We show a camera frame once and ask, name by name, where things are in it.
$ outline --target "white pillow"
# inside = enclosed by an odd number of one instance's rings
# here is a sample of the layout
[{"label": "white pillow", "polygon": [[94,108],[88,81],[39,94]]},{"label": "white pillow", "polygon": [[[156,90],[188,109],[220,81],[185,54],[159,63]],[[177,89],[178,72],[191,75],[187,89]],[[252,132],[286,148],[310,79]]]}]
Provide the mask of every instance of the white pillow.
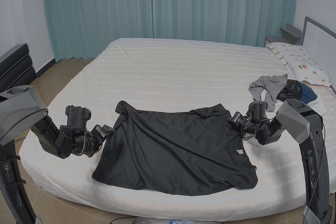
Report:
[{"label": "white pillow", "polygon": [[331,86],[329,76],[312,60],[302,46],[282,42],[270,43],[266,46],[277,55],[296,80]]}]

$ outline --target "black shirt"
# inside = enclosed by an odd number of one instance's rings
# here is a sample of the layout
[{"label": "black shirt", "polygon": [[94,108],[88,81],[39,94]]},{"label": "black shirt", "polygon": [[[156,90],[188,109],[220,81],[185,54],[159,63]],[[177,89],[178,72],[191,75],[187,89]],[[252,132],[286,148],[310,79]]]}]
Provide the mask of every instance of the black shirt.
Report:
[{"label": "black shirt", "polygon": [[136,110],[125,101],[92,178],[129,189],[207,195],[258,182],[221,104],[189,112]]}]

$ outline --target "tiled floor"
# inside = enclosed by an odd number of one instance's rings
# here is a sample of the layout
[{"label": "tiled floor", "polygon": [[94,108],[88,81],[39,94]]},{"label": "tiled floor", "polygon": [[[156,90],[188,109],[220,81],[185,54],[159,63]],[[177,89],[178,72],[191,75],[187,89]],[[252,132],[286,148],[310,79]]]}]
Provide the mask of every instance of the tiled floor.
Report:
[{"label": "tiled floor", "polygon": [[[83,59],[62,60],[54,64],[40,78],[35,79],[31,85],[35,86],[43,101],[48,106],[56,95],[65,87],[67,83],[77,75],[84,66],[90,63],[92,59],[84,61]],[[19,138],[25,137],[28,131],[24,132]],[[23,140],[15,143],[16,151],[23,143]],[[27,184],[25,189],[33,208],[40,215],[44,224],[109,224],[111,220],[126,215],[110,213],[90,206],[77,204],[55,197],[45,192],[39,186],[36,186],[19,162],[21,177]],[[334,196],[330,203],[335,208]],[[272,216],[246,219],[241,221],[225,222],[226,224],[292,224],[302,223],[302,207],[288,212],[279,213]],[[116,224],[131,224],[134,218],[117,220]],[[0,194],[0,224],[15,224],[5,201]]]}]

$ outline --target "black baseboard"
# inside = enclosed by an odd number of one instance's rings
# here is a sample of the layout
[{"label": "black baseboard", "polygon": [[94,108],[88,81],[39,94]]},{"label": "black baseboard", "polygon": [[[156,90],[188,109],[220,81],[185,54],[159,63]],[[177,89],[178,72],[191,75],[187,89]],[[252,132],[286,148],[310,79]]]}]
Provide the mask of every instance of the black baseboard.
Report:
[{"label": "black baseboard", "polygon": [[53,58],[50,62],[48,62],[45,66],[43,66],[40,70],[36,72],[36,76],[39,78],[42,76],[45,71],[47,71],[50,67],[52,67],[56,63],[55,58]]}]

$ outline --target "mattress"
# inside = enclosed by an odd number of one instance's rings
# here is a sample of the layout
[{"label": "mattress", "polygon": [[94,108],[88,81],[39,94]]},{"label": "mattress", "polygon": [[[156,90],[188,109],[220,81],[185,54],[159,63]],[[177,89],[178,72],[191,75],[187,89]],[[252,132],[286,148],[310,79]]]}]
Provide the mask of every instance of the mattress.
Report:
[{"label": "mattress", "polygon": [[[123,38],[112,42],[84,67],[49,105],[55,124],[66,124],[69,104],[89,108],[88,129],[113,126],[120,100],[143,110],[179,112],[221,103],[231,114],[245,114],[253,101],[248,85],[261,75],[291,75],[268,48],[205,41]],[[336,192],[336,99],[314,86],[326,113],[330,193]],[[276,104],[277,110],[281,101]],[[275,113],[267,113],[269,118]],[[91,178],[101,151],[92,158],[58,159],[43,151],[29,132],[20,149],[23,167],[38,186],[66,200],[141,217],[229,221],[284,212],[303,205],[305,180],[298,144],[286,132],[266,146],[244,142],[257,167],[253,189],[188,197],[153,190],[131,190]]]}]

